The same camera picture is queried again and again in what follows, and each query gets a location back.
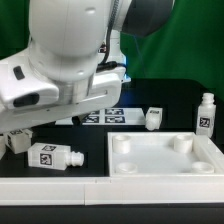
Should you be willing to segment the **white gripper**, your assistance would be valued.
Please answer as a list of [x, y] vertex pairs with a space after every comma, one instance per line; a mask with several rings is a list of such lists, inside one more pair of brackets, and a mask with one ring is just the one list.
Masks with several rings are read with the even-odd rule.
[[126, 69], [109, 70], [72, 84], [56, 83], [18, 53], [0, 61], [0, 133], [25, 129], [115, 105]]

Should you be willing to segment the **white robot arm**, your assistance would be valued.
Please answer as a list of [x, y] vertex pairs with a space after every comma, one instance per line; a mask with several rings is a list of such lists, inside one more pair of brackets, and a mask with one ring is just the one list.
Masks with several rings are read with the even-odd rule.
[[0, 133], [115, 105], [121, 32], [145, 37], [175, 0], [30, 0], [29, 44], [0, 60]]

